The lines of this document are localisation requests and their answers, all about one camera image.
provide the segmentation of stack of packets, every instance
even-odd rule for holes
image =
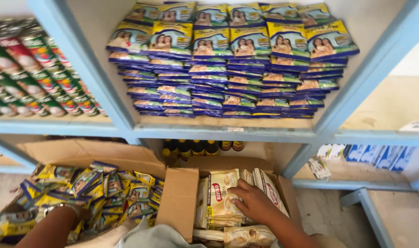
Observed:
[[[136,4],[107,49],[141,114],[313,118],[358,54],[324,3]]]
[[[239,198],[227,189],[236,187],[239,178],[259,187],[289,217],[274,183],[261,169],[255,168],[253,172],[240,172],[239,169],[212,171],[207,178],[199,181],[194,243],[220,248],[271,247],[275,240],[273,233],[266,226],[257,225],[253,220],[244,217],[231,203],[231,199]]]
[[[73,244],[121,225],[126,218],[140,223],[143,216],[154,225],[164,182],[136,171],[94,161],[87,169],[47,165],[26,178],[23,194],[16,203],[19,212],[0,213],[0,242],[17,243],[44,218],[55,204],[77,204],[90,209],[89,221],[82,221],[67,240]]]

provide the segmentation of dark bottle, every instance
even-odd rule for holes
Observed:
[[[244,141],[234,141],[232,143],[232,148],[234,151],[241,151],[245,148],[245,142]]]
[[[208,140],[205,144],[205,154],[207,156],[217,156],[219,154],[219,145],[214,140]]]
[[[188,159],[191,157],[191,147],[187,140],[180,139],[177,148],[179,149],[180,158],[184,161],[188,161]]]
[[[220,149],[229,150],[232,147],[232,141],[220,141]]]
[[[191,150],[193,151],[193,156],[205,156],[205,149],[203,148],[203,142],[199,139],[193,139],[191,143]]]
[[[177,139],[166,138],[164,140],[164,148],[168,148],[171,154],[179,156],[179,150],[177,149]]]

